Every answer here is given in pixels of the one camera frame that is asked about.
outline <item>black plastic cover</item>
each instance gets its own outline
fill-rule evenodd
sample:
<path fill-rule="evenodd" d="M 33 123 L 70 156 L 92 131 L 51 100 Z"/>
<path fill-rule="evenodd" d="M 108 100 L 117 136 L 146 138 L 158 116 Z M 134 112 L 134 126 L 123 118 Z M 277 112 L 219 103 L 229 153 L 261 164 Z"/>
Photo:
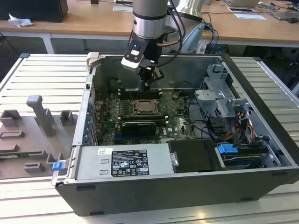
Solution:
<path fill-rule="evenodd" d="M 175 153 L 178 166 L 175 173 L 209 172 L 221 170 L 216 143 L 212 140 L 179 140 L 169 141 L 169 151 Z"/>

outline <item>white tissue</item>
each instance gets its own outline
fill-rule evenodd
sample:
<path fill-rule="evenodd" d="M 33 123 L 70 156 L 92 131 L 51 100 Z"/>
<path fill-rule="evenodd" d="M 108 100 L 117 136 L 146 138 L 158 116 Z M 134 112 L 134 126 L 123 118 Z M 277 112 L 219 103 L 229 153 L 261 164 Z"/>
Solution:
<path fill-rule="evenodd" d="M 20 28 L 21 26 L 31 26 L 33 25 L 33 23 L 31 22 L 30 19 L 19 19 L 16 18 L 14 16 L 12 16 L 11 14 L 9 14 L 9 20 L 8 22 L 10 22 L 11 24 L 13 24 L 14 26 Z"/>

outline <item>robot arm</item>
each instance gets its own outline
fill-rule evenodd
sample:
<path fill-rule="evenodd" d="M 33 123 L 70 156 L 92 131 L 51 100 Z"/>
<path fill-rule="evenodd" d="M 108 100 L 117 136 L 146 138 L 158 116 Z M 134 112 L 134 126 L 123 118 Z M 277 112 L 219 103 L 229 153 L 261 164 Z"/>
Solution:
<path fill-rule="evenodd" d="M 204 29 L 200 14 L 202 0 L 180 0 L 176 8 L 170 0 L 175 14 L 167 3 L 168 0 L 133 0 L 133 33 L 121 63 L 130 70 L 141 68 L 138 75 L 143 90 L 148 90 L 154 81 L 164 77 L 158 69 L 165 64 L 158 61 L 162 47 L 176 50 L 176 55 L 190 53 Z"/>

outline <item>table leg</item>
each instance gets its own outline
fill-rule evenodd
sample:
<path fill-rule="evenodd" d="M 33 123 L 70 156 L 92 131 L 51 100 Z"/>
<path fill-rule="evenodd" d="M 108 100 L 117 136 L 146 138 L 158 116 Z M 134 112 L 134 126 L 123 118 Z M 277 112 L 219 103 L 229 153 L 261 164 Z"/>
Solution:
<path fill-rule="evenodd" d="M 46 35 L 43 37 L 43 43 L 45 44 L 45 47 L 47 49 L 47 53 L 48 54 L 55 54 L 55 50 L 52 46 L 52 43 L 51 43 L 51 37 L 50 35 Z"/>
<path fill-rule="evenodd" d="M 83 41 L 83 48 L 84 48 L 84 50 L 88 50 L 87 40 L 86 39 L 82 39 L 82 41 Z"/>

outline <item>laptop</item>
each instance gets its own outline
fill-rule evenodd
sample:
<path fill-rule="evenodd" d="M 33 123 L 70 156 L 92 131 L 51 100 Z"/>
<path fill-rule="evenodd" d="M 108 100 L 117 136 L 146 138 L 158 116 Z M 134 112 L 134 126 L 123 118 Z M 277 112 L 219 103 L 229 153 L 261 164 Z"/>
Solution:
<path fill-rule="evenodd" d="M 288 20 L 290 18 L 297 18 L 299 19 L 298 13 L 281 13 L 281 12 L 270 12 L 271 15 L 278 18 L 279 20 Z"/>
<path fill-rule="evenodd" d="M 260 0 L 224 0 L 230 6 L 255 7 Z"/>

